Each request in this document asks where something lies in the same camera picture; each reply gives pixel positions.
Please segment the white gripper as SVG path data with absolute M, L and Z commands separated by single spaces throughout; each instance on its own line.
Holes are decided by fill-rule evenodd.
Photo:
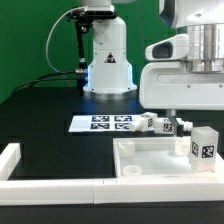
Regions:
M 174 135 L 184 135 L 176 110 L 224 110 L 224 58 L 188 59 L 190 37 L 178 34 L 145 50 L 149 63 L 140 78 L 145 109 L 167 109 Z

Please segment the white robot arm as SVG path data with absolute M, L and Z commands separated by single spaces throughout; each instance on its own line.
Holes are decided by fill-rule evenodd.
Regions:
M 224 0 L 158 0 L 161 20 L 176 35 L 146 48 L 138 86 L 126 58 L 126 24 L 113 7 L 134 0 L 79 1 L 94 28 L 85 95 L 138 91 L 143 108 L 165 109 L 170 120 L 177 110 L 224 110 Z

